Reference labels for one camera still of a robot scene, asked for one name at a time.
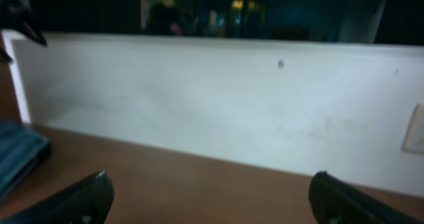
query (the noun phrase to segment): wall socket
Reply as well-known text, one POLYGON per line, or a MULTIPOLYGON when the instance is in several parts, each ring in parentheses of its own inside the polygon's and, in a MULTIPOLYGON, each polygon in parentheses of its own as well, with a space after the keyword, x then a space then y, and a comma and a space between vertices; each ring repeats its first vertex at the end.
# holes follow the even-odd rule
POLYGON ((406 133, 403 149, 424 154, 424 105, 418 104, 406 133))

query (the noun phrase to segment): white partition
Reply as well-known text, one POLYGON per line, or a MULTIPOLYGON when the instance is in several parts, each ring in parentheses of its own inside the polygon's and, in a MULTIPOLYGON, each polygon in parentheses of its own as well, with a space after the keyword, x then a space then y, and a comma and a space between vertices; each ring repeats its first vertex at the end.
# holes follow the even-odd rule
POLYGON ((27 121, 424 197, 424 156, 401 151, 424 48, 47 38, 11 41, 27 121))

